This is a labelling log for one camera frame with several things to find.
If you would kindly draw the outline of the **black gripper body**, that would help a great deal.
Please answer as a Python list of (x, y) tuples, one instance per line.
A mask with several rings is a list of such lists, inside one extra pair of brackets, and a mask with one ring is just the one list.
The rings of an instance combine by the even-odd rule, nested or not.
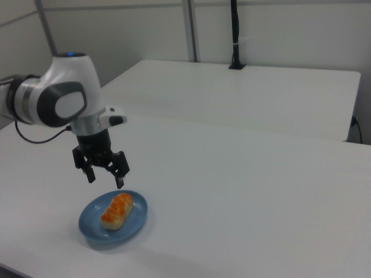
[(87, 163), (107, 168), (112, 161), (111, 140), (107, 129), (89, 136), (77, 136), (75, 167), (84, 168)]

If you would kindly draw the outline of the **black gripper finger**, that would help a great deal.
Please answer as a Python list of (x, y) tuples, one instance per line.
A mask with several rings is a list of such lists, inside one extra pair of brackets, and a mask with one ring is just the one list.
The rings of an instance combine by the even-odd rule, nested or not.
[(114, 176), (117, 189), (124, 186), (124, 178), (130, 171), (126, 156), (122, 151), (112, 153), (107, 170)]
[(94, 171), (92, 169), (93, 163), (90, 158), (86, 158), (79, 146), (72, 150), (75, 167), (81, 169), (86, 175), (88, 182), (93, 183), (96, 179)]

